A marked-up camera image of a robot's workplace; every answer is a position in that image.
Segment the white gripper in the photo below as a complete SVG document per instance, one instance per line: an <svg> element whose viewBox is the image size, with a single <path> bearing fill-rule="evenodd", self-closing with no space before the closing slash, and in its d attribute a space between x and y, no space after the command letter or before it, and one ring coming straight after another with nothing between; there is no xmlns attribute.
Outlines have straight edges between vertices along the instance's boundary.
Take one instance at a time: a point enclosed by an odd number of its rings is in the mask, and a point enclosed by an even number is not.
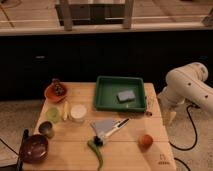
<svg viewBox="0 0 213 171"><path fill-rule="evenodd" d="M159 93L157 95L157 98L161 106L162 112L169 113L166 117L166 125L170 125L176 117L176 112L173 110L177 107L177 104L170 101L167 96L162 93Z"/></svg>

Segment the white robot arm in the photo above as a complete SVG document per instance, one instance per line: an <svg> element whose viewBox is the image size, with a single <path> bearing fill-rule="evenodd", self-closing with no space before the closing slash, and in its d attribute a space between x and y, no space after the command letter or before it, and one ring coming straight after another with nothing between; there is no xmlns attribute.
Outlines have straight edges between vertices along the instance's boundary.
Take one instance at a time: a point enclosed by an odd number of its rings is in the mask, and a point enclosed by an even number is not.
<svg viewBox="0 0 213 171"><path fill-rule="evenodd" d="M172 69L167 73L166 86L157 95L165 125L172 123L176 117L175 108L186 99L206 113L213 114L213 88L205 84L207 78L208 69L199 62Z"/></svg>

